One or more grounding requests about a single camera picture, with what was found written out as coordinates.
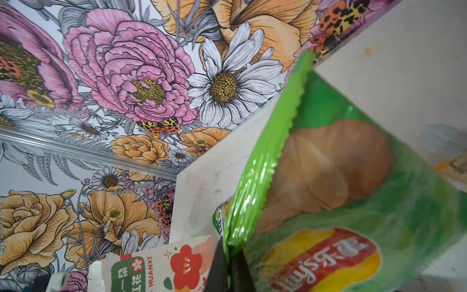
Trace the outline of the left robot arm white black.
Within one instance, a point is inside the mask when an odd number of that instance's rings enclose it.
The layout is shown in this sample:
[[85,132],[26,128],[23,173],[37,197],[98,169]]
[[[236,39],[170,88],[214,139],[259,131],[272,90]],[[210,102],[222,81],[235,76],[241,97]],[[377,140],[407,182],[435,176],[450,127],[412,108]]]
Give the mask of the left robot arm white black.
[[37,277],[23,292],[60,292],[68,282],[69,272],[53,273]]

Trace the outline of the Fox's spring tea candy bag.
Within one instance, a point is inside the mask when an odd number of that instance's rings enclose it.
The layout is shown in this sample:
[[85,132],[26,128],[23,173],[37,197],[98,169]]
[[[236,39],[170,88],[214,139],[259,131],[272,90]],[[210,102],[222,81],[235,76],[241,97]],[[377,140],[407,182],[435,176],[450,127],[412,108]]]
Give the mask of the Fox's spring tea candy bag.
[[213,225],[220,236],[223,238],[224,236],[224,229],[226,226],[227,218],[229,216],[231,205],[232,205],[232,198],[228,199],[227,201],[221,203],[216,209],[212,216]]

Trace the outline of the green Lays chips bag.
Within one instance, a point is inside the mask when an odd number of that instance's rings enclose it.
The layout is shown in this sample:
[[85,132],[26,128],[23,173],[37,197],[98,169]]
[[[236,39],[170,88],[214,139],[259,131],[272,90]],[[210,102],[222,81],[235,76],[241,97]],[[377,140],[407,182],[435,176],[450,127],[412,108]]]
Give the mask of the green Lays chips bag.
[[392,292],[467,231],[467,196],[313,70],[304,52],[223,236],[257,292]]

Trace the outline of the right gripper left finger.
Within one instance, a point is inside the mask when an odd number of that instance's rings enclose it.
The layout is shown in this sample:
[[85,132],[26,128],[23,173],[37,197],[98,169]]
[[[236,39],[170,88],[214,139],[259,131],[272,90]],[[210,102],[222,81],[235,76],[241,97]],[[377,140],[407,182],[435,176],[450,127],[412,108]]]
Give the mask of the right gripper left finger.
[[227,277],[227,261],[223,248],[223,241],[219,240],[204,292],[228,292]]

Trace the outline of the white paper bag red flower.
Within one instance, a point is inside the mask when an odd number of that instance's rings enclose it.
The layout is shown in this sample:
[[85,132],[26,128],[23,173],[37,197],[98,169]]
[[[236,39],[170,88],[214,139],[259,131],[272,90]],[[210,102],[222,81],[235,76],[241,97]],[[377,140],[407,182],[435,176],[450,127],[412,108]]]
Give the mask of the white paper bag red flower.
[[202,292],[214,259],[211,236],[94,262],[89,292]]

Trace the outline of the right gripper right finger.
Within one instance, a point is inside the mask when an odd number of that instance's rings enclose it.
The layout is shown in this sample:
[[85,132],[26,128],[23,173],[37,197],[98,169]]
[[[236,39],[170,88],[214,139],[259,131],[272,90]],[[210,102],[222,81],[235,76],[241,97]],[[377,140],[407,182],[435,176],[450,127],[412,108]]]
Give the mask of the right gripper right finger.
[[232,292],[256,292],[243,250],[231,259],[231,279]]

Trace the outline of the left aluminium corner post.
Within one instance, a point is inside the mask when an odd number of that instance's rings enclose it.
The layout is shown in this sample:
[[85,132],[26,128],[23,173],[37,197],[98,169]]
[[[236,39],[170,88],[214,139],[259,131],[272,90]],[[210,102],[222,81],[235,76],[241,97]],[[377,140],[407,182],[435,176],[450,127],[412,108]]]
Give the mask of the left aluminium corner post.
[[90,160],[96,163],[112,165],[114,167],[124,168],[135,172],[152,174],[168,180],[176,180],[178,172],[173,169],[164,169],[156,165],[142,163],[130,158],[123,158],[112,153],[90,150],[82,146],[74,146],[62,141],[56,141],[46,137],[35,137],[29,133],[13,130],[11,128],[1,127],[1,140],[6,142],[19,143],[29,148],[40,148],[45,152],[51,152],[58,155],[69,156],[73,158]]

